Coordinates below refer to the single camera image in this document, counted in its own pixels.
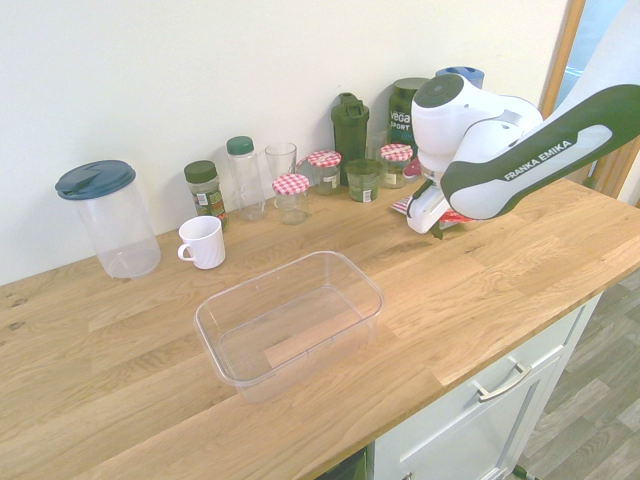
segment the drawer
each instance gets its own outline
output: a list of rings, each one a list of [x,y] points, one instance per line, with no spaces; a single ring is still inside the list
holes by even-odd
[[[429,438],[458,422],[470,409],[478,408],[480,386],[491,392],[520,378],[522,374],[517,370],[516,364],[538,369],[544,367],[552,358],[562,357],[564,361],[558,363],[564,368],[568,355],[582,334],[598,298],[572,311],[472,379],[391,429],[376,440],[376,451],[380,444],[380,448],[393,450],[396,458],[407,458],[419,450]]]

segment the green lid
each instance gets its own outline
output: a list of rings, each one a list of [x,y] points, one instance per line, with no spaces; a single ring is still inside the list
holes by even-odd
[[[464,80],[460,75],[440,75],[420,87],[413,101],[425,108],[439,107],[456,98],[463,87]]]
[[[227,152],[231,155],[246,155],[253,150],[251,137],[233,137],[227,141]]]
[[[393,93],[401,97],[413,98],[418,89],[428,81],[427,78],[402,78],[393,82]]]
[[[206,183],[218,176],[216,166],[209,160],[200,160],[184,167],[184,176],[189,183]]]
[[[55,188],[65,200],[91,200],[117,192],[135,178],[136,172],[129,164],[121,160],[100,160],[65,173]]]
[[[331,120],[339,125],[364,126],[369,121],[369,108],[353,93],[341,93],[340,103],[331,109]]]

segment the blue container lid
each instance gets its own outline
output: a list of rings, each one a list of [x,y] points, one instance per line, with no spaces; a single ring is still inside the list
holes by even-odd
[[[90,200],[117,192],[135,178],[136,172],[129,164],[101,160],[65,173],[56,183],[56,190],[65,200]]]

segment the kitchen counter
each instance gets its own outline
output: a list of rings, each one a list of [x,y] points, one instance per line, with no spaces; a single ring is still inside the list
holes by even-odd
[[[0,287],[0,478],[312,479],[640,266],[640,210],[566,180],[487,222],[419,235],[392,211],[311,197],[310,219],[231,215],[200,271],[160,235],[138,280],[90,258]],[[317,250],[383,290],[378,337],[276,398],[217,379],[193,314],[210,295]]]

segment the dark green canister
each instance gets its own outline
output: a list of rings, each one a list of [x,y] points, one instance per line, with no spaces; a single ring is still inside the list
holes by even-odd
[[[403,78],[393,83],[393,93],[389,99],[387,143],[411,145],[414,152],[416,151],[411,128],[411,101],[416,91],[427,80],[427,78]]]
[[[331,120],[335,150],[342,155],[340,184],[348,185],[345,167],[365,156],[369,109],[354,94],[341,93],[340,104],[331,109]]]

